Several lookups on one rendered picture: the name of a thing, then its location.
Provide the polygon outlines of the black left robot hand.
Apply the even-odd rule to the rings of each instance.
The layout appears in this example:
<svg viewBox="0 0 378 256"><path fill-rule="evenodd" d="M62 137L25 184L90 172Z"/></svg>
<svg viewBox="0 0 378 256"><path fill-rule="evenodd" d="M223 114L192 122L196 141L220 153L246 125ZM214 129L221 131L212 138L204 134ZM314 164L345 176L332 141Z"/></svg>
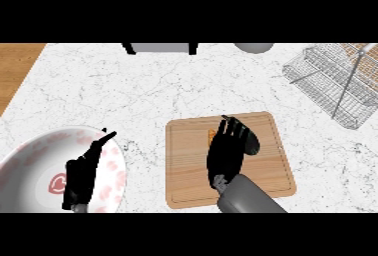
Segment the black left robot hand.
<svg viewBox="0 0 378 256"><path fill-rule="evenodd" d="M102 147L115 137L115 135L116 132L111 132L97 140L94 140L84 154L77 159L66 161L66 184L62 201L63 210L71 210L71 207L77 204L85 204L88 208L94 189L96 169L99 165Z"/></svg>

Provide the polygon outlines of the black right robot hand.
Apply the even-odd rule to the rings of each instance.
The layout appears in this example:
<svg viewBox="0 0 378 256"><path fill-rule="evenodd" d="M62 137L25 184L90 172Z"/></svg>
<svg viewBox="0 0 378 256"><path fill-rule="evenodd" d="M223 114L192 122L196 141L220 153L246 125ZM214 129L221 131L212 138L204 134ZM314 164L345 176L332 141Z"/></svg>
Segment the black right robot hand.
<svg viewBox="0 0 378 256"><path fill-rule="evenodd" d="M240 172L243 155L260 151L258 138L246 125L230 116L223 115L218 130L212 137L206 154L209 187L221 189Z"/></svg>

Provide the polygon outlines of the wooden cutting board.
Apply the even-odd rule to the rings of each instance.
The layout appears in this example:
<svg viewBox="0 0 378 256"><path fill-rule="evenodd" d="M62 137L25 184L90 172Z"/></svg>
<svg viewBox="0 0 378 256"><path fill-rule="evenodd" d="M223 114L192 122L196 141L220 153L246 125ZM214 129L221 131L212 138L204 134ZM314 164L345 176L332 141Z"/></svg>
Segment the wooden cutting board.
<svg viewBox="0 0 378 256"><path fill-rule="evenodd" d="M233 114L254 132L260 152L243 157L240 173L270 197L292 196L297 191L283 144L268 112ZM211 189L206 153L211 135L221 117L173 120L165 126L165 201L173 209L214 205L218 193Z"/></svg>

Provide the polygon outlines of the white bowl with pink pattern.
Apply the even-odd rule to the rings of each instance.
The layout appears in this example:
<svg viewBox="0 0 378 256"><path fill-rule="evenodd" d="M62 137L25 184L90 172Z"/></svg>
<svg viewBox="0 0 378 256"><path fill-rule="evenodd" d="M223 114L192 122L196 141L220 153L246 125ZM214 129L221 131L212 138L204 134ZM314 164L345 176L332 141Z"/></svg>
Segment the white bowl with pink pattern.
<svg viewBox="0 0 378 256"><path fill-rule="evenodd" d="M108 134L88 126L66 126L34 136L12 150L0 161L0 213L65 213L66 161ZM111 139L99 157L90 213L118 211L125 184L125 160Z"/></svg>

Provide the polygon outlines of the grey round object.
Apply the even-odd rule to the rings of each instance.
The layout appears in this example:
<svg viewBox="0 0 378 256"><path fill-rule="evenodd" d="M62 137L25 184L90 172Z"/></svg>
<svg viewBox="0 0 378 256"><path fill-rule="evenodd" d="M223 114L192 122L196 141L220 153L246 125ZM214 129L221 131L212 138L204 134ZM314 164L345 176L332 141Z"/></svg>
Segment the grey round object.
<svg viewBox="0 0 378 256"><path fill-rule="evenodd" d="M240 51L246 53L261 54L271 49L273 44L271 43L236 43L235 46Z"/></svg>

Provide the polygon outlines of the grey appliance with black legs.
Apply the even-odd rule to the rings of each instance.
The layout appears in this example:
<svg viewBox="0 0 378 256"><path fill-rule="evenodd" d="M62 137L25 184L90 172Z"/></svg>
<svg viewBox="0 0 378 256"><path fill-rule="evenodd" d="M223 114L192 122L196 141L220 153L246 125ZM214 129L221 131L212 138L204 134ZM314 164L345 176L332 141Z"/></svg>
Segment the grey appliance with black legs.
<svg viewBox="0 0 378 256"><path fill-rule="evenodd" d="M140 52L153 53L187 53L196 54L196 43L122 43L122 47L130 55L136 55Z"/></svg>

